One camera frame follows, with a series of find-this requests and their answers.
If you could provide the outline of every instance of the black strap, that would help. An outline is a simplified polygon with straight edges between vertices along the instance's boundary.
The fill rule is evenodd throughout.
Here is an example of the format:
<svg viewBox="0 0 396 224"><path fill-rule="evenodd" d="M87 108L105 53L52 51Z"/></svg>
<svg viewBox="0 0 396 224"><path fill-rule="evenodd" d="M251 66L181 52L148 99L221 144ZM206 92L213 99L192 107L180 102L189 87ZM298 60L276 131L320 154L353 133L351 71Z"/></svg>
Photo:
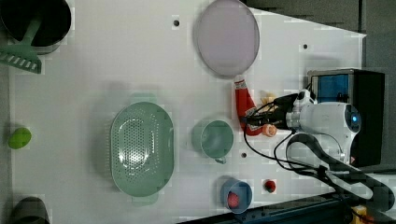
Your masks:
<svg viewBox="0 0 396 224"><path fill-rule="evenodd" d="M395 203L395 196L390 190L390 188L386 185L384 185L382 182L371 178L370 176L366 175L360 170L357 170L351 166L348 166L344 164L343 162L336 160L335 158L329 156L326 152L323 151L323 148L321 147L320 143L318 142L317 138L314 137L313 135L306 134L306 133L299 133L294 135L288 142L287 147L289 147L293 143L303 143L311 151L322 161L325 161L326 163L329 164L330 170L332 171L348 171L348 175L337 175L337 177L341 178L342 180L346 181L348 184L354 184L354 183L362 183L365 185L367 188L369 188L373 192L373 196L366 200L363 199L350 191L343 189L342 187L334 184L332 181L330 181L326 175L323 175L325 173L325 170L322 169L322 172L318 172L316 174L305 174L312 176L329 186L335 188L336 190L339 190L340 192L347 192L348 195L351 196L352 199L355 199L359 201L359 203L364 203L367 206L374 207L378 209L379 211L385 212L388 211L390 208L393 207Z"/></svg>

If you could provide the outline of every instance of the small screen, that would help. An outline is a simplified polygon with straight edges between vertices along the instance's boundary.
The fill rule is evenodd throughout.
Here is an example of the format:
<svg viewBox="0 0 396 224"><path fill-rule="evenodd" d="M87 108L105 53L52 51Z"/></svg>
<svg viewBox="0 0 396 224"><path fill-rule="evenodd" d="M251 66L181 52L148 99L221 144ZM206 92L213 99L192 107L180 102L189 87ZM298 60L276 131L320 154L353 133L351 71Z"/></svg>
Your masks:
<svg viewBox="0 0 396 224"><path fill-rule="evenodd" d="M318 77L318 103L347 103L348 90L348 75Z"/></svg>

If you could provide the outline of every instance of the green ball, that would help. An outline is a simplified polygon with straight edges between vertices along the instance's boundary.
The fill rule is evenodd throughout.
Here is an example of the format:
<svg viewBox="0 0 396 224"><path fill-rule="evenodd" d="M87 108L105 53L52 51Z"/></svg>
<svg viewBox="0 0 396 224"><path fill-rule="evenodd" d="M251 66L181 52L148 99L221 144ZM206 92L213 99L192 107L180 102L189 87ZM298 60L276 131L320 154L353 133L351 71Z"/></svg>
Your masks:
<svg viewBox="0 0 396 224"><path fill-rule="evenodd" d="M32 139L32 134L27 128L19 128L8 139L8 146L13 149L25 147Z"/></svg>

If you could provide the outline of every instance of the green utensil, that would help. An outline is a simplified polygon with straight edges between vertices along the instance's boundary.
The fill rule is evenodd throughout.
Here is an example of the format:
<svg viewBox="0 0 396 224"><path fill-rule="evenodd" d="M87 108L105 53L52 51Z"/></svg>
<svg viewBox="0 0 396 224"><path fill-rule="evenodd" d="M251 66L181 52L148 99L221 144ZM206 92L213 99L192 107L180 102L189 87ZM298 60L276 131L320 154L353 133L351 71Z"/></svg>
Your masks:
<svg viewBox="0 0 396 224"><path fill-rule="evenodd" d="M116 116L111 128L114 182L139 205L157 201L157 192L174 170L173 123L154 99L153 95L135 96L134 103Z"/></svg>
<svg viewBox="0 0 396 224"><path fill-rule="evenodd" d="M32 19L20 43L0 48L0 63L40 74L41 61L31 46L40 25L40 18Z"/></svg>
<svg viewBox="0 0 396 224"><path fill-rule="evenodd" d="M25 147L32 139L32 134L27 128L19 128L8 139L8 146L13 149Z"/></svg>
<svg viewBox="0 0 396 224"><path fill-rule="evenodd" d="M233 147L233 129L223 120L201 120L192 129L192 145L216 162L226 163L225 156Z"/></svg>

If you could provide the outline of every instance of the white plate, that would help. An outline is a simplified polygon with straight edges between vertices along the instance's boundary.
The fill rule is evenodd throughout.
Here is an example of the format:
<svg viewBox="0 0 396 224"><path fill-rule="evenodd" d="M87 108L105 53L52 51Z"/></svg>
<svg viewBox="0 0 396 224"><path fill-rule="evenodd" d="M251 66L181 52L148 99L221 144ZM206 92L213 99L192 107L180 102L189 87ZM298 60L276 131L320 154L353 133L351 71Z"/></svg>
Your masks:
<svg viewBox="0 0 396 224"><path fill-rule="evenodd" d="M218 0L203 13L197 27L203 60L219 75L243 74L259 51L259 28L251 11L238 0Z"/></svg>

